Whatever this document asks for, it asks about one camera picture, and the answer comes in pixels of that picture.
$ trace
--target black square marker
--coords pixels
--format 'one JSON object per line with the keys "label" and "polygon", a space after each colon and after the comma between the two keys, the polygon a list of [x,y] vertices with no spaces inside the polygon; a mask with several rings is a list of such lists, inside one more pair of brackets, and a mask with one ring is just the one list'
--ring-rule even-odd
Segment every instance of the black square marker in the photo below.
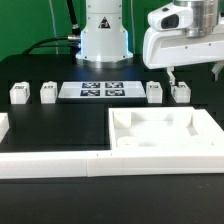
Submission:
{"label": "black square marker", "polygon": [[82,90],[80,96],[100,96],[100,90]]}
{"label": "black square marker", "polygon": [[124,90],[106,90],[106,96],[125,96]]}
{"label": "black square marker", "polygon": [[83,89],[95,89],[95,88],[100,88],[100,83],[99,82],[84,82],[82,84]]}
{"label": "black square marker", "polygon": [[106,88],[124,88],[123,82],[106,82],[105,84]]}

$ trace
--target white cube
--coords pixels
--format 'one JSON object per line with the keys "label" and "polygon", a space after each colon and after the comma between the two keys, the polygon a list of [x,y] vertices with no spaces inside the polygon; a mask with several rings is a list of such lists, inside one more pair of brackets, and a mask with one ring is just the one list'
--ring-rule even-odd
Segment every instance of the white cube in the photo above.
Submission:
{"label": "white cube", "polygon": [[146,96],[148,103],[162,103],[163,89],[159,82],[148,82],[146,84]]}
{"label": "white cube", "polygon": [[42,104],[53,104],[56,102],[58,88],[56,82],[45,82],[40,90]]}
{"label": "white cube", "polygon": [[30,96],[30,84],[28,82],[15,83],[9,93],[11,104],[25,104]]}
{"label": "white cube", "polygon": [[179,82],[178,86],[172,87],[172,96],[176,103],[190,103],[191,89],[185,82]]}

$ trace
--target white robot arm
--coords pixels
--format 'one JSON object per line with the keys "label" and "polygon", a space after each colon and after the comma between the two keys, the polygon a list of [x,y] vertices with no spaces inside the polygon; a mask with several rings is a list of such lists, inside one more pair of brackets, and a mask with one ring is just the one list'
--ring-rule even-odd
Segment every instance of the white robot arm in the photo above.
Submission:
{"label": "white robot arm", "polygon": [[151,12],[151,27],[146,31],[143,46],[146,66],[155,69],[223,61],[224,18],[220,2],[173,0]]}

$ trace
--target green wall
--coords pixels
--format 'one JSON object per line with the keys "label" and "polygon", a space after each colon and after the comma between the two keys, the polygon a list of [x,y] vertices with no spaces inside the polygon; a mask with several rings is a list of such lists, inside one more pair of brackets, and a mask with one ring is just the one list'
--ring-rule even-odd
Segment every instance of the green wall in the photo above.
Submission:
{"label": "green wall", "polygon": [[[169,0],[133,0],[135,44],[131,23],[131,0],[123,0],[123,25],[129,32],[130,50],[142,53],[143,36],[148,28],[147,14]],[[70,18],[65,0],[52,0],[58,36],[71,33]],[[73,0],[81,28],[85,26],[85,1]],[[48,0],[0,0],[0,60],[20,54],[32,44],[54,36]],[[68,53],[59,49],[59,53]],[[55,53],[55,49],[37,49],[33,53]]]}

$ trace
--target black platform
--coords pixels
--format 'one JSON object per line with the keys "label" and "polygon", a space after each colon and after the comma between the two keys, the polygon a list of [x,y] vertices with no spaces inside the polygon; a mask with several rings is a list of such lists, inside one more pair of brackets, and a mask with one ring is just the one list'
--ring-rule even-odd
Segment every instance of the black platform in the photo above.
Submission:
{"label": "black platform", "polygon": [[[1,153],[109,150],[108,108],[194,106],[206,109],[224,128],[224,76],[213,82],[211,64],[177,68],[192,90],[191,103],[176,104],[164,70],[148,70],[141,56],[122,69],[73,65],[69,55],[15,55],[0,64],[0,113],[10,130]],[[28,81],[31,98],[11,105],[9,90]],[[45,81],[161,82],[163,104],[96,101],[41,105]],[[223,224],[224,175],[126,176],[0,180],[1,223],[203,223]]]}

